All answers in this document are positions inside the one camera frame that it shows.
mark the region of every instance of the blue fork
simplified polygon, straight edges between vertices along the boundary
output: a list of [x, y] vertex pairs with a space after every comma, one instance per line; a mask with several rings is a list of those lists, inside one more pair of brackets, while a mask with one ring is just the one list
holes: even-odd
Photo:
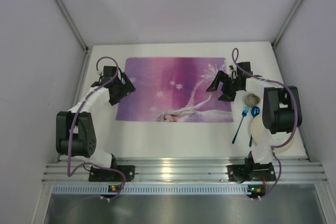
[[239, 129], [240, 129], [240, 126], [241, 126], [241, 124], [242, 124], [242, 122], [243, 122], [244, 117], [246, 117], [247, 114], [248, 114], [248, 110], [249, 110], [249, 106], [245, 106], [244, 109], [243, 109], [243, 112], [242, 112], [242, 116], [243, 116], [243, 117], [241, 118], [241, 121], [240, 121], [240, 124], [239, 124], [239, 126], [238, 126], [236, 135], [235, 135], [235, 137], [234, 137], [233, 140], [232, 140], [232, 144], [234, 144], [235, 141], [236, 141], [236, 138], [237, 138], [237, 135], [238, 135], [238, 131], [239, 131]]

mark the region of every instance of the white wall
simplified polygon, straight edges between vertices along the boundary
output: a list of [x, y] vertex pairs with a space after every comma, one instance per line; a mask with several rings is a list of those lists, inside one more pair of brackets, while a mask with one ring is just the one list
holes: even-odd
[[0, 223], [29, 223], [82, 57], [53, 0], [0, 0]]
[[63, 0], [90, 44], [272, 41], [295, 0]]
[[336, 195], [336, 0], [305, 0], [277, 49], [287, 82], [299, 88], [309, 150]]

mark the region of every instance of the white table surface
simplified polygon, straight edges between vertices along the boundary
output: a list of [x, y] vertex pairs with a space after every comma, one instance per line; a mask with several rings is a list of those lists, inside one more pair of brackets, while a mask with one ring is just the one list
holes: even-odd
[[[192, 44], [146, 44], [94, 46], [83, 85], [82, 97], [91, 84], [99, 79], [96, 62], [103, 56], [114, 58], [124, 70], [130, 57], [225, 57], [231, 64], [233, 48], [239, 49], [239, 60], [250, 61], [254, 74], [282, 81], [280, 71], [269, 42], [228, 42]], [[113, 66], [111, 60], [102, 60]], [[97, 145], [116, 157], [245, 157], [251, 151], [251, 115], [241, 125], [238, 138], [232, 144], [243, 110], [245, 91], [239, 91], [232, 102], [233, 123], [162, 123], [117, 121], [118, 105], [106, 103], [93, 115]], [[306, 152], [297, 132], [290, 149], [280, 157], [303, 157]]]

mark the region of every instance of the printed cartoon image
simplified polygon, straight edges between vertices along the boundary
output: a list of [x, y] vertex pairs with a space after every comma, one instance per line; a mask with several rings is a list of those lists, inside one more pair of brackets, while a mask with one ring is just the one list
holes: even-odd
[[157, 118], [159, 122], [218, 122], [221, 120], [230, 120], [232, 113], [223, 110], [198, 111], [203, 105], [209, 102], [212, 94], [207, 100], [193, 107], [185, 107], [179, 110], [169, 110]]
[[136, 91], [119, 103], [117, 120], [144, 122], [232, 122], [222, 92], [206, 93], [224, 58], [129, 58], [125, 73]]

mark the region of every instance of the cartoon princess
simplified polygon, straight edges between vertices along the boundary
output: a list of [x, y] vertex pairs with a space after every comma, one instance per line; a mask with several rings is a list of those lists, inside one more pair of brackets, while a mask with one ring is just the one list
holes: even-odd
[[203, 105], [212, 99], [209, 98], [198, 105], [184, 107], [179, 110], [169, 110], [157, 117], [158, 122], [227, 122], [232, 119], [232, 113], [222, 110], [198, 111]]

